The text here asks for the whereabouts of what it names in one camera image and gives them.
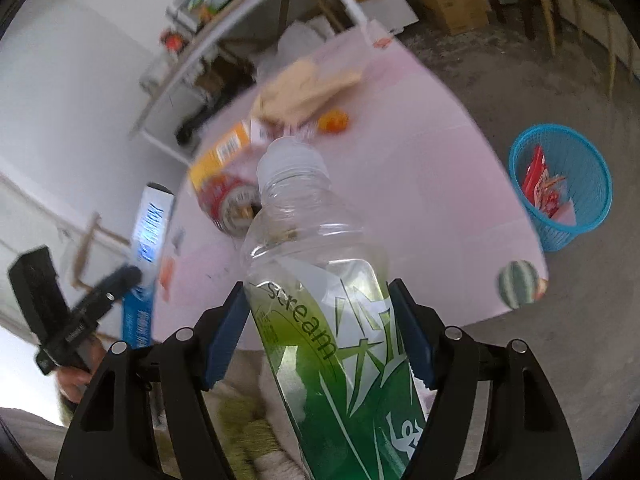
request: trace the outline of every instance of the green bottle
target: green bottle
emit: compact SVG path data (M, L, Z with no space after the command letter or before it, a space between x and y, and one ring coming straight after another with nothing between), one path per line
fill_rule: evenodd
M386 289L385 251L330 190L313 148L274 141L244 287L315 480L396 480L424 428Z

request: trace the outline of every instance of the pink table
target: pink table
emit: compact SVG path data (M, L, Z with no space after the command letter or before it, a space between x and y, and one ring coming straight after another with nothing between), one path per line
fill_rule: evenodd
M326 74L364 70L364 81L330 104L349 113L350 129L313 141L334 189L386 247L390 277L402 278L415 300L435 308L444 323L462 326L508 312L496 288L506 264L527 260L548 278L536 233L464 107L396 40L373 47L380 38L384 30L369 23L312 56ZM257 91L216 117L200 152L247 117ZM172 244L178 234L179 254ZM223 303L244 277L240 245L204 215L185 180L164 248L175 270L169 294L158 286L155 339L193 326L204 310ZM244 348L260 347L254 331L245 330Z

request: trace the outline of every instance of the bottle neck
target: bottle neck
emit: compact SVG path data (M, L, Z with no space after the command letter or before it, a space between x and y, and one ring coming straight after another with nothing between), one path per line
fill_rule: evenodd
M330 187L331 181L319 171L296 170L279 175L277 180L267 184L262 190L262 204L311 197L314 192Z

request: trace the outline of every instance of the tin can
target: tin can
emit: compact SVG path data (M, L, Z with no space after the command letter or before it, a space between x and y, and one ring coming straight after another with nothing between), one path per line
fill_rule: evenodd
M250 182L218 173L200 188L198 204L223 233L242 238L260 207L260 193Z

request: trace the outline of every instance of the human hand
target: human hand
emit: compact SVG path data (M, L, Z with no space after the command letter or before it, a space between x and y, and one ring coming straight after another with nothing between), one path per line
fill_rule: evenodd
M75 404L79 404L82 399L81 386L89 384L106 354L106 350L96 336L92 336L89 342L91 344L91 373L72 366L61 366L56 369L56 383L60 392Z

